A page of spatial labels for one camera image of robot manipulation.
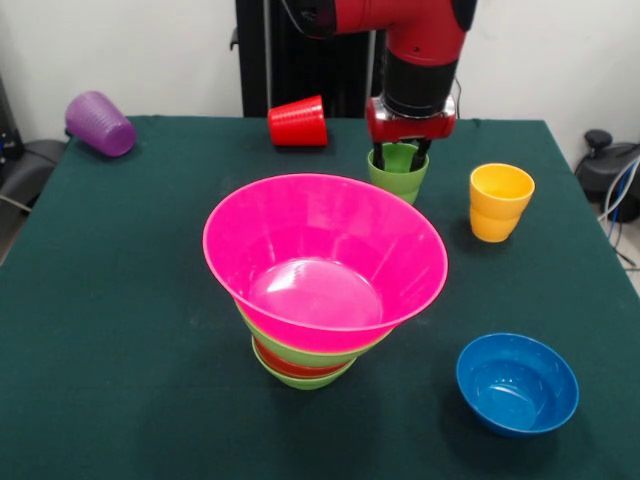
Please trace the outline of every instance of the stacked bowls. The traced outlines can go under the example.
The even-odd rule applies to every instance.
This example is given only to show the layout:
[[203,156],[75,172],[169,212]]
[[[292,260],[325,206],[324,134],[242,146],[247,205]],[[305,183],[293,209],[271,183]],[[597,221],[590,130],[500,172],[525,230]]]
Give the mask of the stacked bowls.
[[426,309],[447,276],[429,221],[394,195],[321,174],[271,177],[226,197],[203,248],[269,373],[323,387]]

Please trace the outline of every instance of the green table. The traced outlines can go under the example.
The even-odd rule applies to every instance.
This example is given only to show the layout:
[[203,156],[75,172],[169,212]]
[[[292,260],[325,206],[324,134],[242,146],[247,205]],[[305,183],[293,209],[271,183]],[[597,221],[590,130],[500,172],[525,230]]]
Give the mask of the green table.
[[[640,304],[547,127],[463,121],[416,203],[442,234],[436,303],[317,392],[289,389],[201,253],[225,195],[287,172],[364,178],[364,121],[324,151],[278,152],[263,120],[139,117],[105,162],[72,142],[0,269],[0,478],[640,478]],[[476,241],[467,181],[505,161],[537,181],[513,237]],[[564,428],[505,440],[456,390],[460,349],[515,331],[581,386]]]

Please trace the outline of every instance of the purple cup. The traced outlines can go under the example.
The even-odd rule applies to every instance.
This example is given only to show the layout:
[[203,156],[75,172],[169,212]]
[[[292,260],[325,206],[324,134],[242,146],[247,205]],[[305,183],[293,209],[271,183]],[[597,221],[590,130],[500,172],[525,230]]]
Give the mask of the purple cup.
[[65,114],[67,130],[109,157],[124,155],[136,144],[136,129],[104,94],[85,92]]

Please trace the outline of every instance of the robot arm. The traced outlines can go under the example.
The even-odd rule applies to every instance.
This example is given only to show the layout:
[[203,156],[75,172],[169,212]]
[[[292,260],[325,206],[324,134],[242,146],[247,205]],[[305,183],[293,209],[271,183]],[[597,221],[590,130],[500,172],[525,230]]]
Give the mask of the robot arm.
[[453,131],[450,91],[477,0],[282,1],[310,37],[387,31],[383,92],[367,107],[374,163],[384,166],[383,142],[418,139],[412,169],[420,168],[431,140]]

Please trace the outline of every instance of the yellow cup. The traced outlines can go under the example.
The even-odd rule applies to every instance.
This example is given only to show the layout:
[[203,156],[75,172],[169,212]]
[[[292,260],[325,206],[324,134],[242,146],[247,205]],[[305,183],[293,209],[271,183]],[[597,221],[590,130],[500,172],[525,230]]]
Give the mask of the yellow cup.
[[471,230],[484,242],[503,242],[529,205],[536,184],[524,170],[488,163],[471,172]]

